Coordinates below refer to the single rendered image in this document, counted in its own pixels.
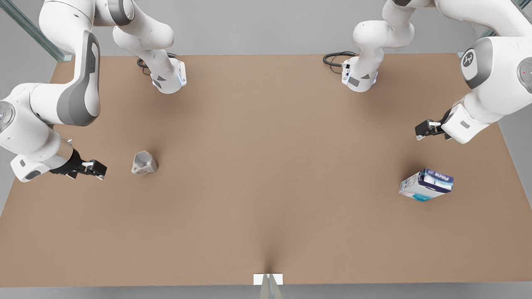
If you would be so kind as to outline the grey faceted crumpled cup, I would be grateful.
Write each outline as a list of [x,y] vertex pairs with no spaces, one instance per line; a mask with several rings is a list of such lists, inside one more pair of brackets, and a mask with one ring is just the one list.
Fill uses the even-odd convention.
[[131,172],[133,174],[151,174],[158,170],[158,162],[148,151],[141,151],[135,154]]

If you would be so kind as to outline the blue and white carton box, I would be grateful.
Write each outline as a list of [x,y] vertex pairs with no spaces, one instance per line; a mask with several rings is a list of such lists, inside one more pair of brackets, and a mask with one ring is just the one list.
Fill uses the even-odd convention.
[[401,182],[399,194],[425,202],[453,190],[454,178],[424,168]]

